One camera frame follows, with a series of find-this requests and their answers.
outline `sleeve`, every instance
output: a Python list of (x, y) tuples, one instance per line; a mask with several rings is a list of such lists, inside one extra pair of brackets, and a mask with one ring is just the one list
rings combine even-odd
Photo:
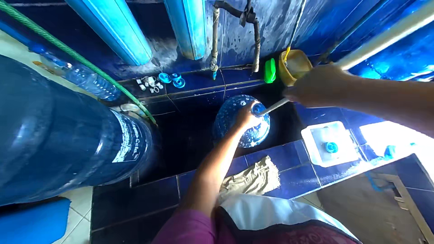
[(152, 244), (214, 244), (213, 221), (197, 210), (184, 210), (172, 216)]

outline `yellow bucket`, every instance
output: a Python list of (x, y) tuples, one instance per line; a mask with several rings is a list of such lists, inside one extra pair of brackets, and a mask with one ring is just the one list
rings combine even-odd
[(300, 79), (306, 72), (313, 69), (312, 64), (301, 50), (291, 50), (285, 59), (286, 51), (280, 54), (279, 75), (286, 86), (293, 86), (297, 79)]

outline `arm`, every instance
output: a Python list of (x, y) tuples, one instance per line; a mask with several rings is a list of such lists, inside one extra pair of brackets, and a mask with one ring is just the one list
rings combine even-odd
[(314, 68), (284, 95), (306, 107), (337, 106), (396, 122), (434, 138), (434, 83), (365, 79), (333, 65)]
[(201, 211), (208, 217), (211, 216), (221, 183), (232, 162), (241, 136), (247, 129), (258, 125), (260, 122), (259, 118), (250, 113), (256, 103), (258, 102), (252, 102), (240, 110), (236, 124), (206, 156), (197, 169), (187, 195), (177, 211), (194, 209)]

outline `white cloth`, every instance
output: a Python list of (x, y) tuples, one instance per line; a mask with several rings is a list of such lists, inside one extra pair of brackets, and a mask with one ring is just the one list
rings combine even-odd
[(279, 186), (279, 170), (267, 155), (241, 173), (225, 178), (220, 186), (218, 202), (239, 193), (263, 195)]
[(332, 216), (301, 202), (237, 194), (228, 198), (220, 206), (230, 215), (239, 230), (258, 231), (276, 224), (293, 225), (309, 220), (319, 220), (357, 239)]

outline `hand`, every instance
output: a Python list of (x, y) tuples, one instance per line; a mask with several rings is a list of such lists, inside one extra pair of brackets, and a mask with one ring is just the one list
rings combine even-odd
[(234, 127), (240, 129), (244, 133), (246, 130), (261, 123), (261, 118), (256, 117), (251, 112), (253, 106), (255, 106), (257, 103), (259, 102), (256, 100), (252, 101), (238, 111), (237, 122)]
[(335, 65), (319, 65), (298, 79), (294, 86), (288, 86), (283, 95), (306, 107), (335, 106), (335, 101), (345, 95), (352, 77), (355, 76)]

